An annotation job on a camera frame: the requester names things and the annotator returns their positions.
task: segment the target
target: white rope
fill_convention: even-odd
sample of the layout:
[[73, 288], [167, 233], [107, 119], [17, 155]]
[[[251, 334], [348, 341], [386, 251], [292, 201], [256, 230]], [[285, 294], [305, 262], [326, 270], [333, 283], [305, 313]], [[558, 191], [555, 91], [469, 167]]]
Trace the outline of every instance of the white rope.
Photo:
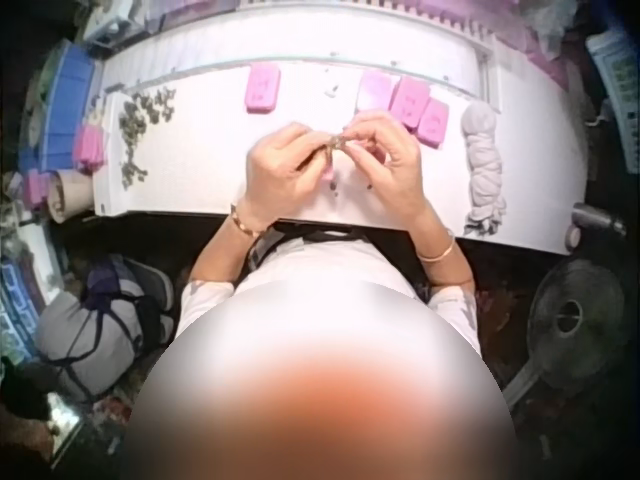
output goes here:
[[462, 115], [471, 167], [471, 212], [465, 233], [476, 230], [493, 235], [506, 214], [502, 198], [502, 158], [495, 145], [496, 114], [484, 102], [472, 102]]

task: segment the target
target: woman's right hand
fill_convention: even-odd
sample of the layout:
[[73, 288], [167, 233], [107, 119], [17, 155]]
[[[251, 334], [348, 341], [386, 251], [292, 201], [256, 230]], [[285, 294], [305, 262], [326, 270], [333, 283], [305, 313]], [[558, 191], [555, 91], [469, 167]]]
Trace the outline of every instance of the woman's right hand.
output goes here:
[[[408, 229], [428, 206], [418, 141], [391, 114], [377, 110], [356, 115], [341, 136], [380, 201]], [[371, 153], [380, 150], [389, 157], [384, 163]]]

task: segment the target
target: jewelry piece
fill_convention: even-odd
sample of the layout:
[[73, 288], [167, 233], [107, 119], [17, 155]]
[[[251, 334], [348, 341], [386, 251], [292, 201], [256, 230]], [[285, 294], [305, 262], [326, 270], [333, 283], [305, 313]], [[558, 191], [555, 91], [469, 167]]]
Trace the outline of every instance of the jewelry piece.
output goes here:
[[416, 252], [416, 255], [418, 255], [418, 258], [420, 259], [421, 262], [424, 262], [424, 263], [436, 263], [436, 262], [439, 262], [440, 260], [442, 260], [444, 257], [446, 257], [447, 255], [449, 255], [451, 253], [451, 251], [453, 250], [454, 245], [456, 244], [456, 236], [448, 228], [447, 228], [447, 233], [451, 237], [451, 243], [449, 244], [447, 249], [441, 255], [438, 255], [437, 257], [431, 257], [431, 258], [430, 257], [423, 257], [418, 252]]
[[238, 229], [242, 233], [244, 233], [245, 235], [249, 235], [253, 239], [258, 238], [260, 235], [264, 233], [264, 231], [256, 232], [246, 227], [245, 224], [242, 223], [242, 221], [240, 220], [240, 217], [238, 217], [238, 212], [236, 212], [236, 206], [233, 203], [231, 204], [231, 220], [233, 220], [233, 223], [236, 224], [236, 227], [238, 227]]
[[342, 138], [340, 135], [336, 135], [334, 137], [331, 137], [331, 140], [329, 140], [329, 143], [327, 144], [327, 148], [329, 150], [342, 150], [345, 143], [346, 140], [344, 138]]

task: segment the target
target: bangle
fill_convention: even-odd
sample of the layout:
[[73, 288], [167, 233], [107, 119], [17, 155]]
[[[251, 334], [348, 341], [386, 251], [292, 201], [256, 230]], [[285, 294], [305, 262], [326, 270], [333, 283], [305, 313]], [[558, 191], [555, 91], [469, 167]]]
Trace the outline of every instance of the bangle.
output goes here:
[[255, 230], [251, 230], [244, 223], [242, 223], [242, 221], [240, 220], [240, 217], [238, 217], [238, 212], [236, 212], [236, 206], [233, 203], [231, 204], [231, 220], [233, 220], [233, 223], [236, 224], [236, 227], [238, 227], [238, 230], [240, 230], [245, 235], [249, 235], [253, 239], [258, 238], [260, 235], [264, 233], [264, 231], [256, 232]]
[[449, 244], [447, 249], [444, 252], [442, 252], [441, 255], [438, 255], [437, 257], [423, 257], [418, 252], [416, 252], [416, 255], [418, 255], [418, 258], [420, 259], [421, 262], [424, 262], [424, 263], [436, 263], [436, 262], [439, 262], [440, 260], [442, 260], [444, 257], [446, 257], [447, 255], [449, 255], [451, 253], [451, 251], [453, 250], [454, 245], [456, 244], [456, 236], [448, 228], [447, 228], [447, 233], [451, 237], [451, 243]]

